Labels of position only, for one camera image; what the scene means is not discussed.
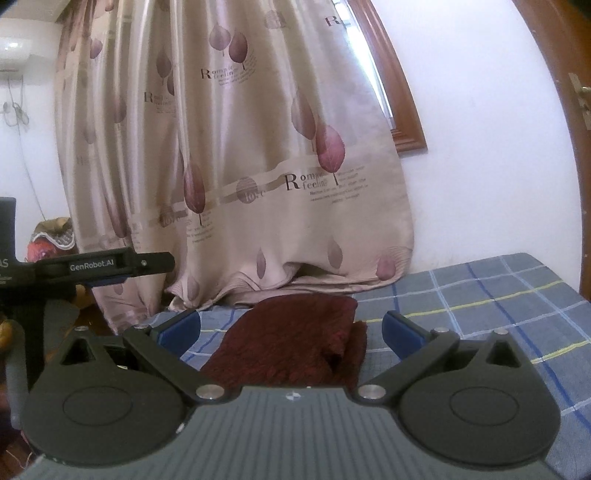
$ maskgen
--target blue gripper pad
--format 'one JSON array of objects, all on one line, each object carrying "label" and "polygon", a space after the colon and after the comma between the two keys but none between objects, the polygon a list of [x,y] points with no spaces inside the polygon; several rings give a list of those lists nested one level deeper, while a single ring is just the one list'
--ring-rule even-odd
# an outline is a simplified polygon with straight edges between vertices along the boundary
[{"label": "blue gripper pad", "polygon": [[180,357],[201,335],[201,318],[197,310],[162,312],[152,317],[150,336],[157,344]]},{"label": "blue gripper pad", "polygon": [[388,312],[382,321],[382,337],[399,359],[404,360],[428,342],[429,332],[398,312]]}]

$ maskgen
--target checkered bed sheet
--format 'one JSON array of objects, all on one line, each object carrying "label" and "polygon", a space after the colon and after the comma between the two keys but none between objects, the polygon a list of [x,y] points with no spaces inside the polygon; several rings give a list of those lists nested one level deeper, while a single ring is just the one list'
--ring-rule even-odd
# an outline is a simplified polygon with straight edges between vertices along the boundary
[{"label": "checkered bed sheet", "polygon": [[[483,339],[507,328],[536,366],[562,414],[547,461],[568,480],[591,474],[591,304],[527,254],[505,255],[407,275],[355,294],[356,320],[368,324],[361,383],[398,363],[382,339],[381,321],[396,310],[430,330],[445,326]],[[199,340],[181,357],[199,369],[245,309],[202,312]]]}]

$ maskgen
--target gray ridged surface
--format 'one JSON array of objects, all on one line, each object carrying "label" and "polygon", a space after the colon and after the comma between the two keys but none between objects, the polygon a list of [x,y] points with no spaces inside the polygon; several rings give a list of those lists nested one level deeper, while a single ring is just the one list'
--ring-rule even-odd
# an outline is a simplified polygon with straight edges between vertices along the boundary
[{"label": "gray ridged surface", "polygon": [[[298,400],[289,400],[291,393]],[[448,465],[414,446],[383,408],[341,389],[244,388],[235,401],[200,407],[159,452],[118,467],[83,469],[46,458],[22,480],[558,480],[538,462],[513,471]]]}]

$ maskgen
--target curtain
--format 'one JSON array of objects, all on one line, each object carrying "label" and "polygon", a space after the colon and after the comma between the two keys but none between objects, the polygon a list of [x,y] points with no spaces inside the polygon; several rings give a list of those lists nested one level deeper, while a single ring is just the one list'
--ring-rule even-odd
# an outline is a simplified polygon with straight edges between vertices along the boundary
[{"label": "curtain", "polygon": [[330,0],[77,0],[56,76],[80,251],[170,251],[95,289],[115,331],[173,309],[352,293],[407,270],[388,123]]}]

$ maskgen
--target metal screw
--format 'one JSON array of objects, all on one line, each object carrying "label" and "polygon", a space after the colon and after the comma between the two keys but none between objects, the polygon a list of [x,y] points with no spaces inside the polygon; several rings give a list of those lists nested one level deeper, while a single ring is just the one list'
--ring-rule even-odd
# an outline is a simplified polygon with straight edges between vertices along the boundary
[{"label": "metal screw", "polygon": [[366,400],[379,400],[386,395],[386,389],[381,385],[361,385],[357,393]]},{"label": "metal screw", "polygon": [[202,385],[195,393],[204,400],[217,400],[221,398],[226,391],[219,385]]}]

